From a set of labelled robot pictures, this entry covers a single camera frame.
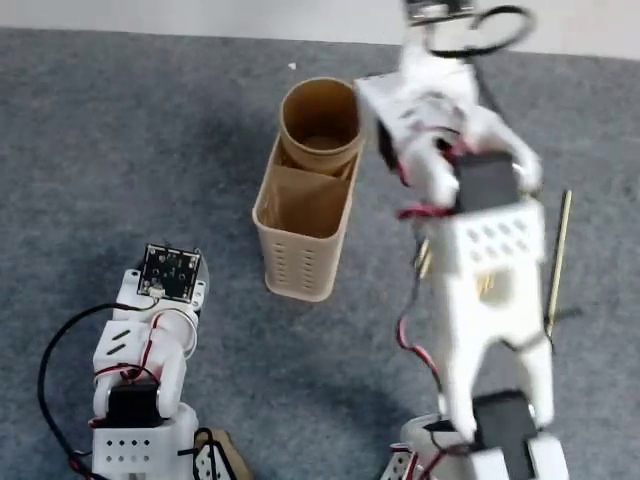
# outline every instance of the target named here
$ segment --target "gold pin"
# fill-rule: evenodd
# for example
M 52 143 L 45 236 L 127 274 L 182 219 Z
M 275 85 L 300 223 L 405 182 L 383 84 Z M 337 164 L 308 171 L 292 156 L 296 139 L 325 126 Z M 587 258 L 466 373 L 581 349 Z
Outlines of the gold pin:
M 569 224 L 569 213 L 571 211 L 571 190 L 566 190 L 562 198 L 562 209 L 560 213 L 560 226 L 558 237 L 556 238 L 555 254 L 551 274 L 551 287 L 547 301 L 547 335 L 551 337 L 553 327 L 556 323 L 556 306 L 558 304 L 558 290 L 560 289 L 560 274 L 562 273 L 562 261 L 564 259 L 565 244 L 567 242 L 567 226 Z
M 420 245 L 420 250 L 416 255 L 416 259 L 413 262 L 413 267 L 418 270 L 420 278 L 424 278 L 429 273 L 429 267 L 431 265 L 431 248 L 429 246 L 429 240 L 425 239 Z

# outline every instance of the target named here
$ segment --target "circuit board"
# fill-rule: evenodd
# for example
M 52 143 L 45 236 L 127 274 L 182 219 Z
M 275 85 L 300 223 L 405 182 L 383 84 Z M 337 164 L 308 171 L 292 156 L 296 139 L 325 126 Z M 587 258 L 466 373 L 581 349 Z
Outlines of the circuit board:
M 163 298 L 191 302 L 196 284 L 200 254 L 159 245 L 147 245 L 138 283 L 138 295 L 149 296 L 149 289 L 164 290 Z

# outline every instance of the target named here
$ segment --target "red wire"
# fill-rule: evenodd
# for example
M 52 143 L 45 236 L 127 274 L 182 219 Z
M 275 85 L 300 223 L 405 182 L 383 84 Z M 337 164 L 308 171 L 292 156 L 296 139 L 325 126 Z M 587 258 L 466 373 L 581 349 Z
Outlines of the red wire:
M 411 207 L 406 207 L 398 211 L 398 220 L 407 220 L 414 217 L 447 217 L 451 214 L 451 211 L 446 208 L 438 208 L 431 205 L 417 204 Z
M 438 466 L 438 463 L 440 463 L 440 460 L 442 460 L 444 455 L 445 455 L 444 451 L 442 450 L 438 451 L 436 456 L 433 457 L 433 460 L 431 460 L 429 465 L 427 465 L 427 468 L 425 468 L 424 472 L 422 472 L 422 475 L 420 475 L 419 480 L 429 480 L 429 478 L 431 478 L 431 474 L 433 473 L 433 470 L 435 470 L 435 468 Z
M 149 353 L 151 352 L 151 346 L 153 345 L 153 341 L 151 340 L 151 335 L 153 335 L 153 331 L 157 328 L 158 321 L 160 320 L 161 316 L 162 316 L 162 313 L 158 313 L 153 317 L 151 330 L 149 330 L 149 338 L 147 339 L 147 346 L 144 349 L 144 353 L 142 354 L 142 360 L 140 361 L 140 366 L 142 368 L 138 370 L 137 374 L 133 378 L 129 378 L 129 380 L 131 381 L 135 381 L 138 378 L 140 378 L 140 375 L 142 375 L 142 373 L 144 372 L 143 369 L 147 367 L 147 360 L 149 360 Z
M 411 455 L 411 461 L 409 462 L 409 466 L 407 467 L 407 472 L 402 477 L 403 480 L 413 480 L 413 472 L 416 469 L 417 464 L 418 464 L 418 454 L 414 453 Z
M 398 341 L 398 345 L 400 345 L 400 348 L 417 355 L 420 358 L 420 360 L 422 360 L 427 365 L 427 367 L 429 367 L 434 377 L 438 378 L 438 368 L 436 367 L 435 362 L 433 361 L 431 356 L 427 353 L 427 351 L 420 345 L 414 345 L 407 341 L 406 334 L 405 334 L 406 322 L 407 322 L 406 315 L 403 315 L 398 319 L 398 325 L 396 328 L 396 339 Z

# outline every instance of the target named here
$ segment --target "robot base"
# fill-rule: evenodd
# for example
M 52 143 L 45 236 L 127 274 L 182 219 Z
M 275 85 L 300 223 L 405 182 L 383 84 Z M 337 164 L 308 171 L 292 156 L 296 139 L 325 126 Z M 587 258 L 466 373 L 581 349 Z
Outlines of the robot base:
M 464 453 L 451 450 L 462 444 L 462 437 L 442 428 L 448 423 L 438 414 L 408 422 L 402 428 L 402 444 L 392 446 L 380 480 L 520 480 L 507 473 L 499 448 L 477 450 L 469 445 Z M 525 480 L 569 479 L 562 446 L 555 437 L 541 432 L 526 443 L 534 476 Z
M 196 428 L 196 413 L 184 403 L 160 427 L 96 428 L 93 471 L 110 480 L 129 480 L 131 474 L 149 480 L 192 480 L 193 458 L 179 457 L 178 452 L 193 448 Z

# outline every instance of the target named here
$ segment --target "white wall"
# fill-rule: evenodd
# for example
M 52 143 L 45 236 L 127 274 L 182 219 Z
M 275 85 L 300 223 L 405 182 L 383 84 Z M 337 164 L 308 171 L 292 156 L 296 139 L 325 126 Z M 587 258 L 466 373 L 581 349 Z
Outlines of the white wall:
M 539 17 L 522 50 L 640 59 L 636 0 L 509 3 Z M 399 0 L 0 0 L 0 25 L 387 44 L 403 30 Z

